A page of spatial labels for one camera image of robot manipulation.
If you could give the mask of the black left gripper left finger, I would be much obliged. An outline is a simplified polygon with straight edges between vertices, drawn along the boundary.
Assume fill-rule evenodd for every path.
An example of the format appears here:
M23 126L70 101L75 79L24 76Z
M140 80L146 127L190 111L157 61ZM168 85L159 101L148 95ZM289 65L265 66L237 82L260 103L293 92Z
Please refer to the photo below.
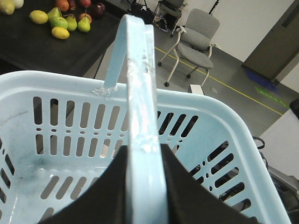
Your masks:
M128 149L121 146L104 173L74 202L41 224L125 224Z

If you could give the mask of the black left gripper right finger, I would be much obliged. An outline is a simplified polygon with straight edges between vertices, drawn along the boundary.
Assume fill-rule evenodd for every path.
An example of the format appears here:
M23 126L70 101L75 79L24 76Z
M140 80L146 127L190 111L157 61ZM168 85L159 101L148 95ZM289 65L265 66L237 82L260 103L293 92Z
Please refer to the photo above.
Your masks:
M161 144L170 224L257 224L201 186L167 144Z

